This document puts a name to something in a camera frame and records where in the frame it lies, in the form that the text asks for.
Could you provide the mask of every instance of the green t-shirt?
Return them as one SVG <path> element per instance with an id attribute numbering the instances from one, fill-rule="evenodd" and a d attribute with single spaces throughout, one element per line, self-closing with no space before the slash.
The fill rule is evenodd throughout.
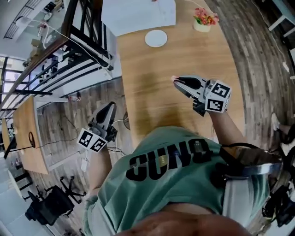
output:
<path id="1" fill-rule="evenodd" d="M 180 127 L 151 132 L 112 168 L 98 195 L 88 199 L 84 231 L 113 235 L 130 229 L 168 203 L 183 202 L 222 214 L 224 189 L 210 182 L 221 145 Z M 252 177 L 252 216 L 269 195 L 265 176 Z"/>

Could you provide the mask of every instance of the wooden desk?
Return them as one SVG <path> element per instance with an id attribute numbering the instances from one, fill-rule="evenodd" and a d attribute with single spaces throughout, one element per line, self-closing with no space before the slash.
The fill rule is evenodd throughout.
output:
<path id="1" fill-rule="evenodd" d="M 7 127 L 7 122 L 5 118 L 2 119 L 2 139 L 4 143 L 4 149 L 7 150 L 10 144 L 10 138 L 9 138 L 8 127 Z"/>
<path id="2" fill-rule="evenodd" d="M 51 101 L 51 102 L 68 102 L 67 98 L 46 98 L 30 96 L 17 110 L 13 113 L 13 127 L 16 133 L 17 148 L 30 147 L 29 133 L 32 132 L 35 140 L 36 148 L 28 148 L 22 150 L 21 154 L 24 169 L 34 171 L 42 174 L 48 174 L 52 168 L 46 163 L 46 156 L 44 155 L 43 146 L 36 103 Z"/>
<path id="3" fill-rule="evenodd" d="M 196 0 L 208 8 L 204 0 Z M 237 127 L 244 130 L 241 87 L 229 46 L 219 25 L 209 33 L 193 29 L 196 5 L 176 0 L 177 24 L 159 29 L 168 35 L 159 48 L 146 45 L 148 30 L 118 37 L 123 85 L 134 148 L 152 130 L 160 126 L 181 126 L 211 137 L 208 114 L 201 117 L 192 109 L 193 101 L 178 91 L 172 75 L 199 75 L 219 79 L 233 89 L 228 113 Z"/>

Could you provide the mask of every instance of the window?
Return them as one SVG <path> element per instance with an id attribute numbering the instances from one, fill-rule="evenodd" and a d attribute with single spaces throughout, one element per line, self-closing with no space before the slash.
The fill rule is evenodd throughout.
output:
<path id="1" fill-rule="evenodd" d="M 15 71 L 24 71 L 23 62 L 18 59 L 8 58 L 6 69 L 15 70 Z"/>
<path id="2" fill-rule="evenodd" d="M 8 93 L 9 90 L 12 88 L 12 86 L 13 86 L 13 83 L 4 83 L 3 92 Z M 20 84 L 18 85 L 17 89 L 24 89 L 24 87 L 26 87 L 25 84 Z"/>
<path id="3" fill-rule="evenodd" d="M 14 83 L 18 77 L 21 75 L 21 73 L 12 72 L 12 71 L 6 71 L 5 72 L 5 81 Z"/>
<path id="4" fill-rule="evenodd" d="M 24 81 L 24 82 L 29 82 L 29 77 L 30 77 L 30 76 L 27 76 L 23 81 Z"/>

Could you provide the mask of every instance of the chair leg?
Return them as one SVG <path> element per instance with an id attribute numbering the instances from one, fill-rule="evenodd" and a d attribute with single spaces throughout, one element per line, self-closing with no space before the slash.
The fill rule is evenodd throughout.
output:
<path id="1" fill-rule="evenodd" d="M 41 198 L 42 200 L 44 200 L 43 198 L 43 192 L 39 190 L 39 185 L 36 186 L 37 192 L 38 192 L 38 198 Z"/>
<path id="2" fill-rule="evenodd" d="M 71 209 L 67 214 L 65 214 L 67 217 L 73 212 L 74 209 Z"/>
<path id="3" fill-rule="evenodd" d="M 48 189 L 44 189 L 45 190 L 45 192 L 48 192 L 48 191 L 50 191 L 50 190 L 52 190 L 53 189 L 53 187 L 50 187 L 50 188 L 48 188 Z"/>
<path id="4" fill-rule="evenodd" d="M 71 176 L 71 180 L 70 180 L 70 185 L 69 185 L 69 190 L 72 190 L 72 184 L 73 184 L 73 180 L 74 180 L 74 176 Z"/>
<path id="5" fill-rule="evenodd" d="M 67 194 L 68 192 L 69 192 L 69 189 L 68 189 L 68 187 L 65 185 L 65 183 L 63 182 L 63 180 L 64 180 L 64 177 L 60 177 L 60 182 L 61 182 L 61 184 L 63 185 L 63 187 L 65 188 L 65 193 Z"/>
<path id="6" fill-rule="evenodd" d="M 30 198 L 30 196 L 28 196 L 28 197 L 23 197 L 24 201 L 27 201 L 27 199 L 29 199 L 29 198 Z"/>
<path id="7" fill-rule="evenodd" d="M 69 194 L 69 196 L 78 204 L 80 204 L 82 202 L 82 200 L 77 200 L 73 194 Z"/>
<path id="8" fill-rule="evenodd" d="M 79 193 L 74 193 L 74 192 L 72 192 L 71 194 L 73 194 L 74 196 L 84 197 L 84 196 L 86 195 L 86 192 L 84 192 L 83 194 L 79 194 Z"/>

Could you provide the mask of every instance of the white plate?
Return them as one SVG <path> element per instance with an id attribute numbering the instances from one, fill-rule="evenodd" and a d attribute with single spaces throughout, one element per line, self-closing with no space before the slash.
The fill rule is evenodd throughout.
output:
<path id="1" fill-rule="evenodd" d="M 146 44 L 150 47 L 160 47 L 167 42 L 167 34 L 164 31 L 155 29 L 147 33 L 145 37 Z"/>

